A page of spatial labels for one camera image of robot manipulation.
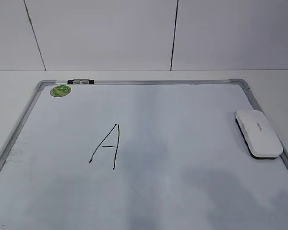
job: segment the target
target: whiteboard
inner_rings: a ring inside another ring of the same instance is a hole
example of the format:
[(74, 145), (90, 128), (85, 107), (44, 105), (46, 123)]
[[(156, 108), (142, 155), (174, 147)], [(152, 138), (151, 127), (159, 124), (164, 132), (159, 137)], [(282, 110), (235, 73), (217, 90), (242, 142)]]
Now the whiteboard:
[(250, 156), (240, 86), (53, 87), (0, 172), (0, 229), (288, 230), (288, 171)]

